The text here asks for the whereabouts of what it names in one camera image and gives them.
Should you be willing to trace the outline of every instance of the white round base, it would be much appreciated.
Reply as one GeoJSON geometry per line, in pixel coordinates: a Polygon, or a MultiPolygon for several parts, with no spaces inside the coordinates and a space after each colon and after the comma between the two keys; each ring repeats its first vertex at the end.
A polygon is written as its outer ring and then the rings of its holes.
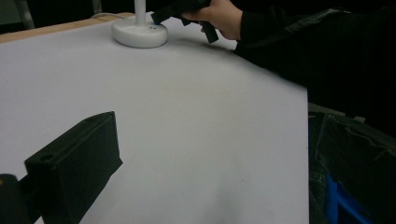
{"type": "Polygon", "coordinates": [[[111,33],[113,38],[122,45],[141,49],[159,47],[168,38],[168,30],[165,26],[156,25],[152,21],[144,25],[136,25],[134,18],[113,22],[111,33]]]}

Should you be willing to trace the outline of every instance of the white pole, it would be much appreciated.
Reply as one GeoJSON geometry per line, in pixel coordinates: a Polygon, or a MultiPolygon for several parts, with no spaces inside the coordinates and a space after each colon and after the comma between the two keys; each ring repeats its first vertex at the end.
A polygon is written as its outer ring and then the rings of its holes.
{"type": "Polygon", "coordinates": [[[134,0],[134,15],[136,26],[146,25],[146,0],[134,0]]]}

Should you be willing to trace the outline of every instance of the white tabletop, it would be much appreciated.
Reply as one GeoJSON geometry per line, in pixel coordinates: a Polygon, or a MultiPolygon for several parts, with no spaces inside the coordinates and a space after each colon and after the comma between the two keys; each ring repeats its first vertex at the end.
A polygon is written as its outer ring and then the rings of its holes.
{"type": "Polygon", "coordinates": [[[0,173],[114,111],[124,164],[81,223],[307,224],[306,90],[195,23],[165,21],[156,49],[111,24],[0,44],[0,173]]]}

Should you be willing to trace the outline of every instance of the black device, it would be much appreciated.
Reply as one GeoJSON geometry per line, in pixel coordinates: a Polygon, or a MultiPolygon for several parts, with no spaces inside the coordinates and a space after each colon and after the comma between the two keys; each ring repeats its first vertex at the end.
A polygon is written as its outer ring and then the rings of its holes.
{"type": "Polygon", "coordinates": [[[20,181],[0,175],[0,223],[79,223],[122,165],[115,113],[82,120],[24,163],[20,181]]]}
{"type": "MultiPolygon", "coordinates": [[[[208,7],[211,0],[176,0],[171,5],[163,7],[154,11],[151,14],[151,18],[156,24],[160,24],[163,21],[168,20],[171,17],[181,19],[183,25],[188,25],[191,21],[188,21],[181,17],[181,13],[186,11],[193,11],[203,7],[208,7]]],[[[201,21],[200,24],[203,26],[207,41],[213,43],[219,39],[216,33],[215,27],[208,21],[201,21]]]]}

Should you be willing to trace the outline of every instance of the hand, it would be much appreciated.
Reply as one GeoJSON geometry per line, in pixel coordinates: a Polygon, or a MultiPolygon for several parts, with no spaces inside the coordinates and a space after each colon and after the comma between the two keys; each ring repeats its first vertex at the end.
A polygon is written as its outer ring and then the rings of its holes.
{"type": "Polygon", "coordinates": [[[209,7],[182,14],[189,21],[208,21],[218,29],[224,38],[241,39],[242,10],[230,0],[212,0],[209,7]]]}

